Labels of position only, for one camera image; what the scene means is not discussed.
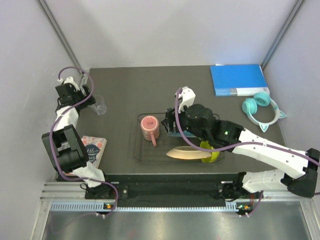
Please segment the clear glass cup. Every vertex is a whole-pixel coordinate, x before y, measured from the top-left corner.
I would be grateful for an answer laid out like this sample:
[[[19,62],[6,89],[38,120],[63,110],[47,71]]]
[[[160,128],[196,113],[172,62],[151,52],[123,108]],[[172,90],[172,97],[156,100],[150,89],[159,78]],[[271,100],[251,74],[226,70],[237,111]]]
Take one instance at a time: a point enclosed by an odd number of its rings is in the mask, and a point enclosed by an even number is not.
[[[95,103],[92,104],[90,107],[97,115],[104,115],[107,112],[107,105],[105,99],[101,95],[95,95],[94,99]]]

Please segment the lime green bowl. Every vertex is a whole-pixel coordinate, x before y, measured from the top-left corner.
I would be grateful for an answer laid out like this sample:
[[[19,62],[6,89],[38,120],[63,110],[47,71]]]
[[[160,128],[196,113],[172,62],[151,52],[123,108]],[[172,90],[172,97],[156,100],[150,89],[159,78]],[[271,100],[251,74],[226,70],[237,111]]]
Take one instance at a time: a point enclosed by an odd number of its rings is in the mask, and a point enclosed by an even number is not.
[[[213,150],[214,148],[212,146],[210,146],[209,142],[208,141],[202,141],[200,143],[200,148],[203,148],[203,149],[207,149],[207,150]],[[203,163],[214,163],[218,160],[219,158],[219,155],[220,155],[220,152],[219,151],[215,151],[215,152],[210,152],[210,156],[209,157],[205,157],[205,158],[202,158],[201,161]]]

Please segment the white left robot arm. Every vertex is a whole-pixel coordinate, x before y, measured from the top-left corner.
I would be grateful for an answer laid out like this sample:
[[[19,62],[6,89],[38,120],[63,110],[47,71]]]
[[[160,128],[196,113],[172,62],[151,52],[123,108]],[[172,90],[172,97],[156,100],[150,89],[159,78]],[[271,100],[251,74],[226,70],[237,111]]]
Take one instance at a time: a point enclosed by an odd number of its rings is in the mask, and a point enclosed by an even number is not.
[[[80,111],[96,103],[89,87],[75,83],[62,83],[55,87],[58,93],[56,120],[51,132],[41,136],[53,168],[61,176],[73,174],[85,181],[89,188],[96,188],[102,198],[109,198],[114,191],[102,170],[90,161],[86,147],[76,131]]]

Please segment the pink mug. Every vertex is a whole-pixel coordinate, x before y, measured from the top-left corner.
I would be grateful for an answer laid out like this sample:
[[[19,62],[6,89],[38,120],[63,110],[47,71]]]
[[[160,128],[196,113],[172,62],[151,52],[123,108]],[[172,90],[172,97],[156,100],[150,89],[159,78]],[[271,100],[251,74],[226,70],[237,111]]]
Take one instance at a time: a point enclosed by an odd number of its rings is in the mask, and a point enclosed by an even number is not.
[[[140,128],[143,138],[152,142],[152,145],[156,147],[157,139],[160,136],[159,120],[155,116],[147,115],[140,121]]]

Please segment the beige floral plate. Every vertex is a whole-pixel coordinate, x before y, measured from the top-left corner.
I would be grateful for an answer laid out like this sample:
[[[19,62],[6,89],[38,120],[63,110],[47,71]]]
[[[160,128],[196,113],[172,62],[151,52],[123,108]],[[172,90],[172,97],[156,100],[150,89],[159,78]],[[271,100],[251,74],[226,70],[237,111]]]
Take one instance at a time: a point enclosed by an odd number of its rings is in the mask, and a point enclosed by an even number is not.
[[[196,160],[209,157],[211,154],[191,146],[177,146],[169,150],[166,155],[174,159]]]

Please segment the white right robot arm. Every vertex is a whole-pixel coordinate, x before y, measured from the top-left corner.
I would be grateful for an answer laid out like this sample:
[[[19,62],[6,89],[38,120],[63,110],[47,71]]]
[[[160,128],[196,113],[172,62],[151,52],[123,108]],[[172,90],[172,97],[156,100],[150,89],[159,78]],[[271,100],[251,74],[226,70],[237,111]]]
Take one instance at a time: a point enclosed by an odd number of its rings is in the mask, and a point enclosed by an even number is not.
[[[245,198],[250,193],[287,190],[297,196],[312,198],[316,193],[320,152],[314,148],[299,151],[275,144],[243,126],[217,119],[212,110],[201,104],[182,111],[168,108],[161,121],[166,132],[180,134],[192,146],[185,133],[209,143],[207,152],[228,151],[274,167],[261,172],[240,172],[232,183],[223,186],[221,196]]]

